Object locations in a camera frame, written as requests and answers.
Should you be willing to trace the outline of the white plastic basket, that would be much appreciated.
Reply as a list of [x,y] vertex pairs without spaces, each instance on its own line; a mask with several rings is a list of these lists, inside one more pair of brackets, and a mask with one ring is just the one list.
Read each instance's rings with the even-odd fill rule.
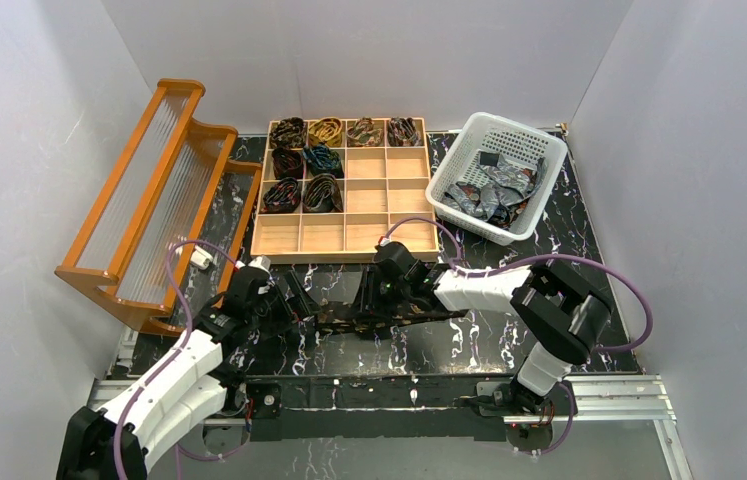
[[531,237],[568,154],[544,131],[472,114],[425,190],[443,220],[499,245]]

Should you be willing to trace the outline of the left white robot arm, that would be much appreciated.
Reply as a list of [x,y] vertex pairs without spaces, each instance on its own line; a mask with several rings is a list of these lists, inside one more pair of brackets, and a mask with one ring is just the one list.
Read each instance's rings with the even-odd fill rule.
[[244,374],[227,359],[250,333],[281,335],[316,316],[298,278],[285,296],[267,269],[241,266],[227,289],[191,317],[176,343],[137,381],[67,424],[59,479],[145,479],[158,459],[205,418],[229,407]]

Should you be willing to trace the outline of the black gold floral tie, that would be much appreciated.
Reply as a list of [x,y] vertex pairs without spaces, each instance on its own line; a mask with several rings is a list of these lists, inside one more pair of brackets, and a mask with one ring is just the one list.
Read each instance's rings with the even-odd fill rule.
[[373,336],[388,333],[394,327],[444,322],[466,315],[466,310],[450,311],[442,306],[424,310],[410,302],[362,307],[360,302],[330,301],[324,303],[318,313],[306,319],[305,325],[321,334]]

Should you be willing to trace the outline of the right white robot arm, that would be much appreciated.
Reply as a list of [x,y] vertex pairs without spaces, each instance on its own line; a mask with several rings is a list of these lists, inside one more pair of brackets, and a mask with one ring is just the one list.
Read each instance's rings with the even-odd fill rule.
[[455,402],[485,416],[538,414],[549,406],[553,390],[588,362],[612,315],[605,296],[558,257],[531,257],[510,269],[467,269],[423,262],[399,242],[377,246],[352,307],[352,319],[373,329],[469,310],[518,316],[535,344],[514,377]]

